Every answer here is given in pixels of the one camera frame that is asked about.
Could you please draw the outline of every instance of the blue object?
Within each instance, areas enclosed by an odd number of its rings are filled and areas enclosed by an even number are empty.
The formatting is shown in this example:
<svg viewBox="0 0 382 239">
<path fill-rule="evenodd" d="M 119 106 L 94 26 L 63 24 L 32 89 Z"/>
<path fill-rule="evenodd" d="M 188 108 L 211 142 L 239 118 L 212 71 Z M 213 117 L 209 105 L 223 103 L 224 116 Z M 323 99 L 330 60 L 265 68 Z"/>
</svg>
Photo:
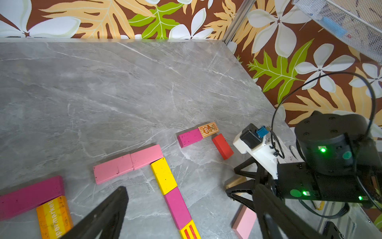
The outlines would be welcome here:
<svg viewBox="0 0 382 239">
<path fill-rule="evenodd" d="M 261 128 L 259 128 L 258 130 L 256 130 L 256 133 L 257 133 L 257 135 L 260 137 L 260 138 L 262 138 L 262 137 L 264 137 L 264 136 L 266 136 L 268 133 L 269 133 L 269 131 L 265 128 L 265 126 L 263 125 L 263 126 L 261 126 Z"/>
<path fill-rule="evenodd" d="M 320 23 L 336 37 L 342 37 L 348 32 L 345 28 L 328 17 L 323 17 Z"/>
</svg>

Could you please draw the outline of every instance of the light pink block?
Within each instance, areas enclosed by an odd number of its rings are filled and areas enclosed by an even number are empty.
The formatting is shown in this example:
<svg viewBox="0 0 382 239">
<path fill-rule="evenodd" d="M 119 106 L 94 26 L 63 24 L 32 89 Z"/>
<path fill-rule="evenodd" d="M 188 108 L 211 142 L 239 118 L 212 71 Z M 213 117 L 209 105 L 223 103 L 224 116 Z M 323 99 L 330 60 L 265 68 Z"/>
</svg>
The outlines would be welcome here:
<svg viewBox="0 0 382 239">
<path fill-rule="evenodd" d="M 256 213 L 243 205 L 232 227 L 238 238 L 248 239 L 253 225 L 255 224 L 256 218 Z"/>
<path fill-rule="evenodd" d="M 94 166 L 95 183 L 98 185 L 102 184 L 133 170 L 134 167 L 130 155 L 123 155 L 119 158 Z"/>
<path fill-rule="evenodd" d="M 188 145 L 199 142 L 202 139 L 203 139 L 203 135 L 200 132 L 199 128 L 196 128 L 196 129 L 191 130 L 187 133 L 183 133 L 181 135 L 178 135 L 178 141 L 179 141 L 181 148 L 184 148 Z"/>
<path fill-rule="evenodd" d="M 131 154 L 134 170 L 140 169 L 161 158 L 163 158 L 163 153 L 159 145 L 154 145 Z"/>
<path fill-rule="evenodd" d="M 15 192 L 0 196 L 0 221 L 36 208 L 65 195 L 61 176 L 55 176 Z"/>
<path fill-rule="evenodd" d="M 164 197 L 176 227 L 178 230 L 182 230 L 183 227 L 185 227 L 187 223 L 192 220 L 192 218 L 183 197 L 180 194 L 179 188 L 174 188 L 169 193 L 164 195 Z"/>
</svg>

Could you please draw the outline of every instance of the marble tabletop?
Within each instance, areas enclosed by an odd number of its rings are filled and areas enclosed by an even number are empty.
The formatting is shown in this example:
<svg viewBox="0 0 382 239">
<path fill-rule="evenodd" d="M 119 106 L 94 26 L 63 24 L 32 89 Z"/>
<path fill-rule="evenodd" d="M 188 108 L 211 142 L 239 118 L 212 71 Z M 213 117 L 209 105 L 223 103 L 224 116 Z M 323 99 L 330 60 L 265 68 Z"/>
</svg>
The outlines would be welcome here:
<svg viewBox="0 0 382 239">
<path fill-rule="evenodd" d="M 61 175 L 74 224 L 118 186 L 129 203 L 120 238 L 180 238 L 149 166 L 96 185 L 92 167 L 159 144 L 203 239 L 237 238 L 240 204 L 225 194 L 249 158 L 232 145 L 274 107 L 221 41 L 0 43 L 0 195 Z M 215 121 L 234 150 L 178 132 Z M 275 132 L 294 135 L 277 117 Z M 313 227 L 319 220 L 287 202 Z M 0 222 L 0 238 L 41 238 L 36 210 Z M 250 238 L 262 238 L 258 223 Z"/>
</svg>

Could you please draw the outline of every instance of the wire mesh basket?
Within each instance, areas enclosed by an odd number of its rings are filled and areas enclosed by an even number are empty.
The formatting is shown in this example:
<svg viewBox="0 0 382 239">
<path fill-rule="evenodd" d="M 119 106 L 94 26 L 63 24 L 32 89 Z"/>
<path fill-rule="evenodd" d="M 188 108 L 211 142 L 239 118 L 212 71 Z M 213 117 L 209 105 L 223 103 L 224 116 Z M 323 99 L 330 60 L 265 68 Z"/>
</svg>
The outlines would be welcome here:
<svg viewBox="0 0 382 239">
<path fill-rule="evenodd" d="M 382 64 L 381 0 L 294 0 L 293 4 L 342 42 Z"/>
</svg>

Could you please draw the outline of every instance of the floral wallpaper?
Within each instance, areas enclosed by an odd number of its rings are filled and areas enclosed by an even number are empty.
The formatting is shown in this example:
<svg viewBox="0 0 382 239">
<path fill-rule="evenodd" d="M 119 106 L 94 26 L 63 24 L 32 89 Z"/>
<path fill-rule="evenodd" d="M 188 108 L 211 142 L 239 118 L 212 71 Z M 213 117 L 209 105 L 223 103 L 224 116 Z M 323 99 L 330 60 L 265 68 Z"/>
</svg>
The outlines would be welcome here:
<svg viewBox="0 0 382 239">
<path fill-rule="evenodd" d="M 325 73 L 348 71 L 367 78 L 378 106 L 371 132 L 382 151 L 381 66 L 324 30 L 290 0 L 257 0 L 228 47 L 275 107 L 306 80 Z M 279 110 L 291 128 L 315 110 L 356 113 L 368 120 L 371 98 L 359 78 L 332 75 L 304 86 Z M 366 211 L 382 230 L 381 213 Z"/>
<path fill-rule="evenodd" d="M 0 37 L 222 39 L 243 0 L 2 0 Z"/>
</svg>

